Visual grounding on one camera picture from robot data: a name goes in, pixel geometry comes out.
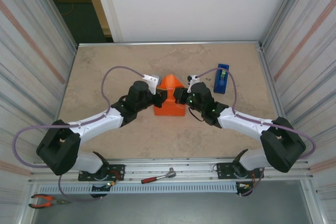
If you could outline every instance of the pliers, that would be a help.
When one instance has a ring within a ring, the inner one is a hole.
[[[35,208],[35,209],[40,209],[40,208],[45,208],[45,207],[51,207],[54,204],[66,204],[66,203],[70,203],[70,201],[68,201],[68,200],[54,199],[53,196],[45,195],[45,194],[35,194],[35,195],[31,196],[31,198],[32,199],[43,198],[43,199],[47,200],[47,202],[45,202],[44,204],[40,204],[40,205],[29,204],[29,206],[31,208]]]

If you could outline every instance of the orange object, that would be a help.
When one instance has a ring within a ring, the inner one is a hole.
[[[154,115],[185,116],[185,105],[176,104],[174,98],[175,88],[184,88],[183,84],[170,74],[163,78],[158,88],[167,89],[168,94],[161,108],[154,107]]]

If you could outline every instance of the beige tabletop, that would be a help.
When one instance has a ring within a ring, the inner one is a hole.
[[[200,74],[219,63],[230,65],[238,90],[236,109],[250,115],[275,119],[264,75],[254,44],[108,45],[79,47],[71,72],[60,119],[77,121],[106,109],[100,85],[113,66],[128,66],[143,74],[174,74],[187,87],[187,76]],[[201,78],[213,90],[215,72]],[[124,69],[112,71],[105,93],[114,103],[127,94],[140,77]],[[213,93],[216,101],[232,105],[234,91],[228,80],[226,94]],[[261,144],[233,130],[199,122],[188,112],[184,117],[155,116],[153,107],[137,119],[105,132],[81,148],[105,158],[233,157],[245,148]]]

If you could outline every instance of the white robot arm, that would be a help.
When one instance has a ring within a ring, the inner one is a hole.
[[[296,160],[305,151],[306,145],[298,134],[264,125],[281,125],[292,129],[290,123],[281,117],[276,120],[256,118],[233,111],[225,104],[215,102],[211,91],[196,76],[190,76],[190,87],[174,91],[176,103],[186,104],[192,110],[201,113],[204,121],[221,129],[232,129],[261,141],[263,147],[257,150],[243,150],[233,161],[237,174],[246,173],[255,168],[274,167],[288,172]]]
[[[74,169],[95,174],[97,178],[104,177],[107,161],[96,152],[79,153],[79,147],[97,135],[127,125],[137,118],[138,112],[151,105],[162,106],[167,99],[167,91],[156,88],[159,78],[145,75],[143,79],[145,81],[136,81],[128,94],[107,111],[77,122],[54,122],[55,125],[78,126],[49,129],[37,147],[37,155],[56,175]]]

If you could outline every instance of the corrugated metal panel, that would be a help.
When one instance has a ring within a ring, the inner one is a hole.
[[[0,222],[12,223],[30,174],[12,154],[13,136],[54,121],[76,45],[50,0],[0,0],[0,23]],[[20,136],[17,148],[28,162],[38,160],[43,135],[35,130]]]
[[[336,0],[295,0],[263,43],[287,119],[317,143],[309,163],[330,221],[336,221],[335,7]]]

